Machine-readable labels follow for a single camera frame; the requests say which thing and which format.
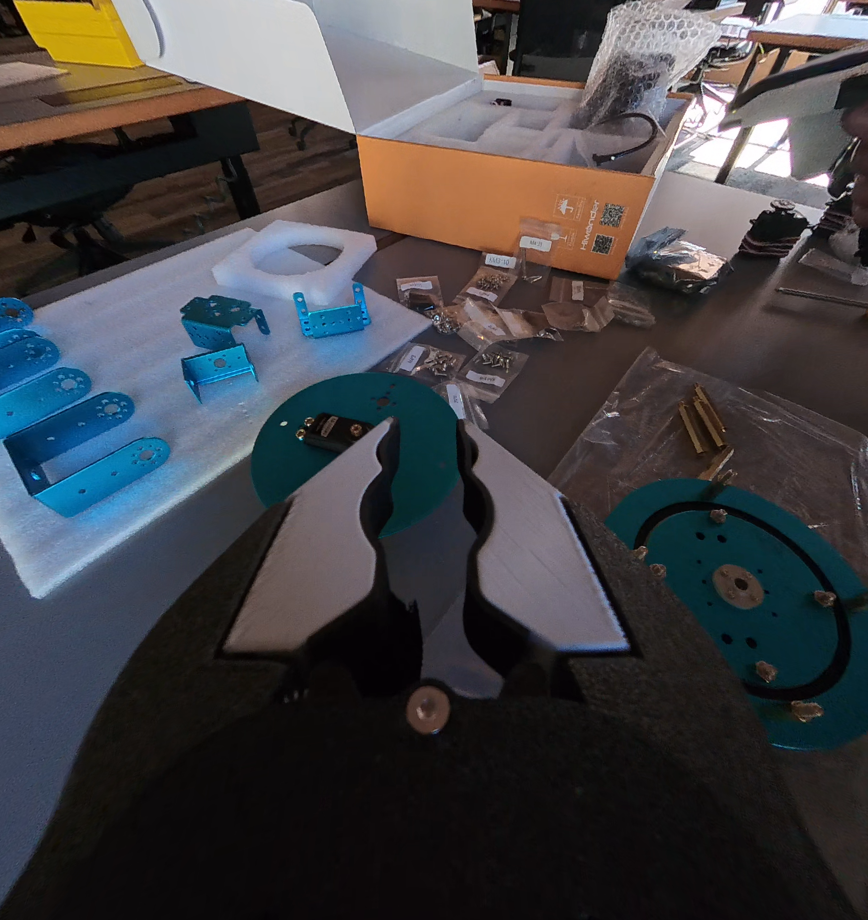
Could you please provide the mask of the large clear plastic bag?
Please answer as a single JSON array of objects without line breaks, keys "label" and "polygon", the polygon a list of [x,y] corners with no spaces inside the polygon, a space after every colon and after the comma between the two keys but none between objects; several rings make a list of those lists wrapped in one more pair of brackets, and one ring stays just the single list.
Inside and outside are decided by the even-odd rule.
[{"label": "large clear plastic bag", "polygon": [[567,498],[606,519],[635,489],[695,478],[697,454],[678,408],[700,385],[734,449],[731,485],[790,512],[824,538],[868,589],[868,438],[813,410],[670,362],[647,348],[549,477]]}]

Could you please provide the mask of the crumpled clear plastic wrap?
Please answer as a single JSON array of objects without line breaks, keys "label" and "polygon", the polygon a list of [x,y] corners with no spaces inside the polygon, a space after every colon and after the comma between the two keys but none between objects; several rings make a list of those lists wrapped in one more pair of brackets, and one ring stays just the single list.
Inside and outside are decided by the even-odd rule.
[{"label": "crumpled clear plastic wrap", "polygon": [[858,255],[860,229],[847,225],[831,234],[819,246],[811,247],[798,260],[798,264],[817,270],[836,281],[854,286],[868,285],[868,268]]}]

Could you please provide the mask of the flat white foam sheet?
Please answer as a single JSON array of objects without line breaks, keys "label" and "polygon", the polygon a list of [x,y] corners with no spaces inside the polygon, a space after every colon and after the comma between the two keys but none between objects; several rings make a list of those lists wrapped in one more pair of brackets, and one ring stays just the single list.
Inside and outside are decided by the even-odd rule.
[{"label": "flat white foam sheet", "polygon": [[[129,420],[113,431],[53,457],[51,482],[142,437],[164,440],[170,454],[160,468],[68,519],[27,494],[0,443],[0,541],[32,597],[48,596],[242,461],[287,398],[329,377],[366,372],[425,329],[419,316],[371,282],[368,328],[303,337],[290,300],[239,293],[212,276],[216,263],[255,235],[239,229],[37,310],[34,327],[58,347],[60,366],[87,373],[93,394],[121,392],[134,404]],[[265,336],[249,323],[235,333],[256,381],[240,376],[205,385],[198,402],[180,367],[196,349],[179,311],[193,297],[213,293],[251,302],[270,332]]]}]

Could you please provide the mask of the white foam tray with notch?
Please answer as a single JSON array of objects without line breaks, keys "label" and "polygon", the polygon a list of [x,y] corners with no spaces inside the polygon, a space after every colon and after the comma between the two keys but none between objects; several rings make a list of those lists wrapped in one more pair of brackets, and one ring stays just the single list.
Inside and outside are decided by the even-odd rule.
[{"label": "white foam tray with notch", "polygon": [[[305,267],[282,273],[279,259],[299,256],[296,247],[320,246],[336,249],[336,259],[319,268]],[[356,273],[377,250],[373,236],[327,225],[278,220],[212,268],[221,286],[275,299],[293,299],[302,293],[311,307],[337,305]]]}]

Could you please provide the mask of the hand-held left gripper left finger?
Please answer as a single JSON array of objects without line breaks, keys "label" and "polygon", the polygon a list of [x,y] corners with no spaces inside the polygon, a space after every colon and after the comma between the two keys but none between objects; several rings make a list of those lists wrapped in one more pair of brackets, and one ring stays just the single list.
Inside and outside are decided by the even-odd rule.
[{"label": "hand-held left gripper left finger", "polygon": [[290,495],[225,654],[288,657],[349,618],[385,622],[391,590],[380,534],[397,469],[398,420],[384,419]]}]

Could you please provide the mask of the stack of yellow boxes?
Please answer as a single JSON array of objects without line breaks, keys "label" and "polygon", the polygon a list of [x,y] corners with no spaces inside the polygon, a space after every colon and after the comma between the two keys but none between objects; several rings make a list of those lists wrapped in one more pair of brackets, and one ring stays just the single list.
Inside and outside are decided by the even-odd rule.
[{"label": "stack of yellow boxes", "polygon": [[56,62],[143,65],[110,1],[14,1],[14,7],[30,37]]}]

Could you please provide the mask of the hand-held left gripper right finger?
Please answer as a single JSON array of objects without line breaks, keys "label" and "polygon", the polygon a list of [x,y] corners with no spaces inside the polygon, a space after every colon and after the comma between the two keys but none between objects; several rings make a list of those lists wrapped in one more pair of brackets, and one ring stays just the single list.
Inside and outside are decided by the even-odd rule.
[{"label": "hand-held left gripper right finger", "polygon": [[631,650],[561,493],[469,422],[457,423],[463,515],[474,532],[463,629],[479,656]]}]

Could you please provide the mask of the white foam box insert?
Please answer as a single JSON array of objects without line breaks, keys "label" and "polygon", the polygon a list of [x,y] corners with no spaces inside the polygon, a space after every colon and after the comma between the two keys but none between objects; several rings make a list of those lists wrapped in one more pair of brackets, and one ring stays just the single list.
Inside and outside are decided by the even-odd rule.
[{"label": "white foam box insert", "polygon": [[667,157],[689,107],[671,96],[653,134],[643,119],[627,117],[591,129],[569,126],[580,86],[482,79],[467,82],[405,109],[368,129],[374,139],[452,148],[554,165],[640,174],[654,156]]}]

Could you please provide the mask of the silver antistatic bag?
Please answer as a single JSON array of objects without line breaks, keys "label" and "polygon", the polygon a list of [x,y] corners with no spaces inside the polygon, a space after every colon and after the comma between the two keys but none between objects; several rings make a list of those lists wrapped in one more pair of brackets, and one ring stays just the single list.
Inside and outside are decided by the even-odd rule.
[{"label": "silver antistatic bag", "polygon": [[624,273],[671,293],[710,292],[731,274],[731,262],[684,235],[681,228],[665,226],[637,239],[626,255]]}]

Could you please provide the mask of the blue metal U bracket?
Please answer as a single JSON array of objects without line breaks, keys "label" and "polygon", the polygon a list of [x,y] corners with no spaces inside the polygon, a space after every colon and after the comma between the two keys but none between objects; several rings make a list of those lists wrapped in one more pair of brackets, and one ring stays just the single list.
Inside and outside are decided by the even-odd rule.
[{"label": "blue metal U bracket", "polygon": [[0,333],[0,440],[89,394],[89,375],[59,361],[49,339],[27,330]]},{"label": "blue metal U bracket", "polygon": [[65,518],[84,512],[163,466],[171,449],[163,439],[140,438],[52,483],[44,464],[113,431],[134,413],[132,399],[104,392],[17,431],[3,446],[28,495]]},{"label": "blue metal U bracket", "polygon": [[37,338],[32,330],[34,312],[23,301],[13,297],[0,298],[0,349]]}]

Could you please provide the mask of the blue round metal base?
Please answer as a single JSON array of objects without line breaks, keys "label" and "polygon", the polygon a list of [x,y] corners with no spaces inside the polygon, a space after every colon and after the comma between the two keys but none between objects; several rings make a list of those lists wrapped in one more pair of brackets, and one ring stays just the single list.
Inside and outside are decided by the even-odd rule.
[{"label": "blue round metal base", "polygon": [[868,731],[867,587],[822,536],[749,491],[694,478],[636,489],[606,520],[646,549],[777,748],[839,748]]}]

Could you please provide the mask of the orange cardboard box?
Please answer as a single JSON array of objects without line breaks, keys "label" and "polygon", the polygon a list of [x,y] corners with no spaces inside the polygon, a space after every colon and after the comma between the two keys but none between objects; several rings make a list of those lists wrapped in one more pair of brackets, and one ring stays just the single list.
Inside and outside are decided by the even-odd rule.
[{"label": "orange cardboard box", "polygon": [[[679,133],[640,174],[396,140],[368,129],[486,77],[470,2],[115,2],[143,63],[356,136],[371,225],[470,249],[515,247],[520,220],[561,224],[553,266],[624,264]],[[689,98],[687,95],[671,95]]]}]

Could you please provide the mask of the pile of small screw bags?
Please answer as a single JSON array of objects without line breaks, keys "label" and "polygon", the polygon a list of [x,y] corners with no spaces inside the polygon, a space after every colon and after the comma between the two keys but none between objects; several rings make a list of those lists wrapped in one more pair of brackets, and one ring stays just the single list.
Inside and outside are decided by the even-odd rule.
[{"label": "pile of small screw bags", "polygon": [[402,305],[448,343],[407,344],[394,353],[387,371],[428,385],[459,420],[486,429],[486,404],[508,390],[529,359],[521,342],[558,343],[565,332],[598,334],[613,323],[655,325],[631,288],[553,278],[563,239],[561,224],[521,219],[514,249],[483,251],[473,276],[450,303],[436,277],[399,280]]}]

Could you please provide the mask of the teal disc with servo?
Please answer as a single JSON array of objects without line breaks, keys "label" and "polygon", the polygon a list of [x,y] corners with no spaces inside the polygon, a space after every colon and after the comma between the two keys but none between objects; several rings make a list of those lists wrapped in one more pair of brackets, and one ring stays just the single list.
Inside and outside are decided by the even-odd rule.
[{"label": "teal disc with servo", "polygon": [[322,414],[363,422],[399,421],[400,458],[394,510],[382,530],[394,535],[434,512],[459,479],[458,419],[430,387],[399,374],[345,374],[310,385],[277,408],[259,431],[251,456],[256,494],[270,507],[299,489],[339,454],[306,444],[297,432]]}]

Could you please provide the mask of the blue multi-hole U bracket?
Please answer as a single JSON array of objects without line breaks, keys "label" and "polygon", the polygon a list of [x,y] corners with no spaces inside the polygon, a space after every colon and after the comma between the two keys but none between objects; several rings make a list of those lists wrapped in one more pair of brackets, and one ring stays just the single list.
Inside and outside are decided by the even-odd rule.
[{"label": "blue multi-hole U bracket", "polygon": [[304,337],[324,339],[362,331],[371,325],[363,285],[353,282],[351,288],[353,303],[328,306],[314,311],[309,309],[302,292],[293,294],[293,303]]}]

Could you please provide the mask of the small blue metal bracket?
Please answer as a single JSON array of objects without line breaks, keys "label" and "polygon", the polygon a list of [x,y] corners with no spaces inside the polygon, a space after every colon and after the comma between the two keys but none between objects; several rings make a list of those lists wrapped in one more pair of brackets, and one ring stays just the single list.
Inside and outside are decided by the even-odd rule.
[{"label": "small blue metal bracket", "polygon": [[180,368],[188,390],[199,405],[203,404],[201,390],[206,385],[221,384],[240,376],[258,382],[255,364],[242,343],[182,358]]}]

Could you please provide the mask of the bubble wrap bundle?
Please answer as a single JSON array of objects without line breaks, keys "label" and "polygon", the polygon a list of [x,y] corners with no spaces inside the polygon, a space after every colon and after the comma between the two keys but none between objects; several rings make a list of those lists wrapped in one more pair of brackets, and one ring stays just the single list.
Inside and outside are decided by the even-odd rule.
[{"label": "bubble wrap bundle", "polygon": [[569,126],[594,128],[639,114],[659,121],[670,88],[716,45],[721,25],[670,2],[614,6]]}]

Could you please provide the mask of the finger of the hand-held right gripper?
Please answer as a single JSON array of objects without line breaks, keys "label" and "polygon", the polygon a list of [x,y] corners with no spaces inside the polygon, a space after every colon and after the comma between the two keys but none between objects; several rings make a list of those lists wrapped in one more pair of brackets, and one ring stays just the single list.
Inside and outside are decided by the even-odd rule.
[{"label": "finger of the hand-held right gripper", "polygon": [[854,72],[809,75],[803,71],[768,76],[739,92],[728,105],[719,130],[751,128],[766,121],[795,120],[841,109],[841,87],[855,76]]},{"label": "finger of the hand-held right gripper", "polygon": [[763,93],[780,90],[797,83],[825,75],[842,75],[843,78],[856,75],[868,67],[868,41],[829,54],[819,55],[796,68],[779,71],[762,78],[743,91],[738,92],[733,102],[751,102]]}]

